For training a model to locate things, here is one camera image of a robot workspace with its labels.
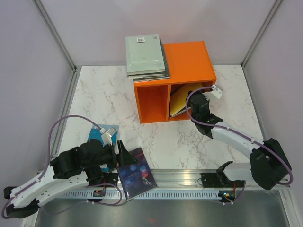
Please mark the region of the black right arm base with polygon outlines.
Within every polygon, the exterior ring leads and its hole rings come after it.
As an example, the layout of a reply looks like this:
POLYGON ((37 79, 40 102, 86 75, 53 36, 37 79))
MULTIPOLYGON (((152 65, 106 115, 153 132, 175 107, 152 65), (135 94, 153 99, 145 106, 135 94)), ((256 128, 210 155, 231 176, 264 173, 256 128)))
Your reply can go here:
POLYGON ((220 183, 216 173, 201 173, 200 178, 198 178, 197 183, 204 188, 221 188, 220 183))

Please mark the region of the yellow book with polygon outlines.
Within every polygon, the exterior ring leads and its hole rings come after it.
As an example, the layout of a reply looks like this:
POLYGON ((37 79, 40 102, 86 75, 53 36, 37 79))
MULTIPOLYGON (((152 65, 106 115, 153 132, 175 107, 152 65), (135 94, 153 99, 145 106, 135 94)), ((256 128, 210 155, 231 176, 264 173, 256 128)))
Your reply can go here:
POLYGON ((170 97, 170 116, 173 118, 185 112, 188 94, 202 86, 202 83, 187 83, 172 94, 170 97))

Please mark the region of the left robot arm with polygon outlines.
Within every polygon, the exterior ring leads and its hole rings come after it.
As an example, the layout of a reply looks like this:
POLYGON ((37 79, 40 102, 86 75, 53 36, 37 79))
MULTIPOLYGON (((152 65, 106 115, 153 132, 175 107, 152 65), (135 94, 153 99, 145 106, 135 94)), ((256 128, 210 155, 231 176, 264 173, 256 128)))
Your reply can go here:
POLYGON ((4 219, 25 218, 65 192, 80 187, 106 185, 102 165, 114 170, 138 163, 121 140, 117 144, 118 154, 113 145, 103 145, 97 139, 90 139, 79 147, 60 153, 43 172, 27 183, 18 187, 8 186, 3 190, 7 202, 2 208, 1 216, 4 219))

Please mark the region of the teal ocean cover book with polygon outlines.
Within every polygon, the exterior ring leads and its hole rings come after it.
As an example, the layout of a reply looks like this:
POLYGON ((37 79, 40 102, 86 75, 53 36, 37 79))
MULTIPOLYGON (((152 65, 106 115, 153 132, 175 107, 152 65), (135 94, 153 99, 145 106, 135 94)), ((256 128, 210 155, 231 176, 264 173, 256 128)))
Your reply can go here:
MULTIPOLYGON (((114 127, 114 128, 117 128, 117 130, 119 131, 119 126, 118 125, 99 124, 98 126, 100 128, 105 128, 105 129, 108 129, 110 127, 114 127)), ((101 139, 101 133, 99 132, 99 130, 100 129, 97 126, 93 125, 90 132, 89 132, 88 140, 97 139, 103 144, 102 139, 101 139)))

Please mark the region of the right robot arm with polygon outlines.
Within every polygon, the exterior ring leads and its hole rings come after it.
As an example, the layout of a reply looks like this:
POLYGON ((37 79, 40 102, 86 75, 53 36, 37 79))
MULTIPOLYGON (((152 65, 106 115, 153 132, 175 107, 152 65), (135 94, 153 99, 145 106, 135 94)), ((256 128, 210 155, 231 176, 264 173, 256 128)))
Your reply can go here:
POLYGON ((265 190, 278 185, 291 185, 294 176, 291 165, 280 145, 273 138, 258 140, 227 124, 211 113, 205 88, 190 91, 186 97, 186 113, 198 131, 213 140, 234 148, 247 163, 228 161, 216 170, 219 185, 228 186, 235 181, 254 181, 265 190))

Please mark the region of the dark blue book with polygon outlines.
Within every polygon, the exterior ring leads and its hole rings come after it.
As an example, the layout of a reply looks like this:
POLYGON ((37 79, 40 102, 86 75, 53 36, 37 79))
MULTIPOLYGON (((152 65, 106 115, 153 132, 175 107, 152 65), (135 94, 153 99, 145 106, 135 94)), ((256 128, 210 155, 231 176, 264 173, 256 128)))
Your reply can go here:
POLYGON ((192 91, 189 84, 174 87, 174 90, 170 96, 170 117, 176 117, 185 111, 186 98, 192 91))

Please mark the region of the Alice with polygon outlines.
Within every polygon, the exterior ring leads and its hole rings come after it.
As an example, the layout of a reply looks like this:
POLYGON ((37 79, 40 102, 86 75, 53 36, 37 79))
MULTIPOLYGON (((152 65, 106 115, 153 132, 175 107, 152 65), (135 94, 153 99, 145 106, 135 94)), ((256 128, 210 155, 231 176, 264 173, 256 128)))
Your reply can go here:
POLYGON ((134 83, 170 79, 169 66, 168 66, 168 62, 167 62, 167 58, 166 58, 166 54, 165 54, 165 50, 164 50, 164 44, 161 40, 160 40, 160 44, 161 44, 161 51, 162 51, 162 56, 163 56, 164 66, 165 66, 164 74, 163 75, 156 74, 156 75, 152 75, 152 76, 144 76, 143 78, 135 78, 135 79, 133 79, 134 83))

